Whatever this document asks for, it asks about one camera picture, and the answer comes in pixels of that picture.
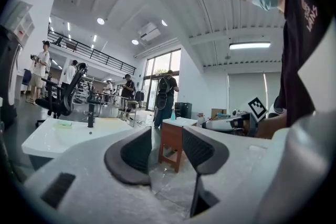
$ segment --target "water bottle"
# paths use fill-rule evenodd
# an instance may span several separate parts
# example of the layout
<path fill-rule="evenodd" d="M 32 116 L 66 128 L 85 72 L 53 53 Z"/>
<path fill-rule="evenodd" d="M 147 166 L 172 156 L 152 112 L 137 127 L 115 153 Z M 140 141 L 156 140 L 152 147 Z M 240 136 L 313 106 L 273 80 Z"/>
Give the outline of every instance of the water bottle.
<path fill-rule="evenodd" d="M 171 119 L 172 121 L 175 121 L 175 120 L 176 120 L 175 110 L 174 110 L 174 109 L 173 109 L 173 111 L 172 111 L 172 115 L 171 115 L 170 119 Z"/>

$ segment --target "cardboard box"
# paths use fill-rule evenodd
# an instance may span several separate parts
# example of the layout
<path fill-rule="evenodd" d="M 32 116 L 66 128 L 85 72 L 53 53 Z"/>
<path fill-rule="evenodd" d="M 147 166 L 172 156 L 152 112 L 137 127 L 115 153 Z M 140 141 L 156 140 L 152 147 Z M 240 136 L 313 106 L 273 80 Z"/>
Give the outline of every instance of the cardboard box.
<path fill-rule="evenodd" d="M 211 109 L 211 118 L 214 119 L 217 113 L 226 114 L 226 109 Z"/>

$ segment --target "air conditioner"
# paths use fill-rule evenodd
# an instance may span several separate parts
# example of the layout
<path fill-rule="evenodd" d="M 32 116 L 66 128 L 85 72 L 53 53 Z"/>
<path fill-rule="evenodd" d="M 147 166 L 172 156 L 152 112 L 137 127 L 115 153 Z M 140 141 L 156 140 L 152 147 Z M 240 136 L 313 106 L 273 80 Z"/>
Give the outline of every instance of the air conditioner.
<path fill-rule="evenodd" d="M 149 23 L 147 25 L 145 25 L 144 27 L 142 27 L 139 31 L 138 34 L 141 38 L 141 40 L 144 41 L 150 41 L 153 38 L 159 36 L 161 33 L 158 30 L 158 27 L 153 24 L 153 23 Z"/>

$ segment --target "fluorescent light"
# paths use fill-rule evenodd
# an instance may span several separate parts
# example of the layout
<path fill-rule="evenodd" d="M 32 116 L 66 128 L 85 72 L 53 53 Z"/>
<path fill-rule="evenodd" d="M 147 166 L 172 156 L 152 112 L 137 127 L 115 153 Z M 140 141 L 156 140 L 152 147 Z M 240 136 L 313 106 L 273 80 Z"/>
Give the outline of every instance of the fluorescent light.
<path fill-rule="evenodd" d="M 103 25 L 105 23 L 104 19 L 98 18 L 97 19 L 98 24 Z"/>
<path fill-rule="evenodd" d="M 230 50 L 236 49 L 252 49 L 252 48 L 268 48 L 270 42 L 247 42 L 247 43 L 232 43 L 229 45 Z"/>

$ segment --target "man in white shirt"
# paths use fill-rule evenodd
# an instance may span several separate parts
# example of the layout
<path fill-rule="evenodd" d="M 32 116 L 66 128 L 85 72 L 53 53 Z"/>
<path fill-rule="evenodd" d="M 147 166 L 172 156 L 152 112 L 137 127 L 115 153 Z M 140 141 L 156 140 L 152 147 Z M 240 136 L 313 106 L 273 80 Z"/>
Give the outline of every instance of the man in white shirt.
<path fill-rule="evenodd" d="M 113 86 L 110 80 L 107 81 L 107 86 L 104 88 L 103 93 L 111 94 Z M 108 95 L 105 95 L 104 101 L 107 104 L 110 100 L 110 97 Z"/>
<path fill-rule="evenodd" d="M 36 88 L 36 99 L 40 98 L 41 88 L 43 86 L 42 78 L 46 74 L 46 66 L 50 61 L 50 55 L 48 52 L 49 42 L 43 41 L 43 51 L 34 60 L 34 71 L 29 85 L 31 85 L 30 98 L 26 100 L 27 103 L 32 103 L 36 105 L 34 94 Z"/>
<path fill-rule="evenodd" d="M 71 65 L 68 66 L 65 70 L 64 70 L 64 81 L 62 82 L 61 87 L 66 90 L 70 83 L 72 82 L 72 79 L 74 77 L 74 75 L 76 74 L 76 65 L 78 64 L 78 62 L 76 60 L 73 60 Z"/>

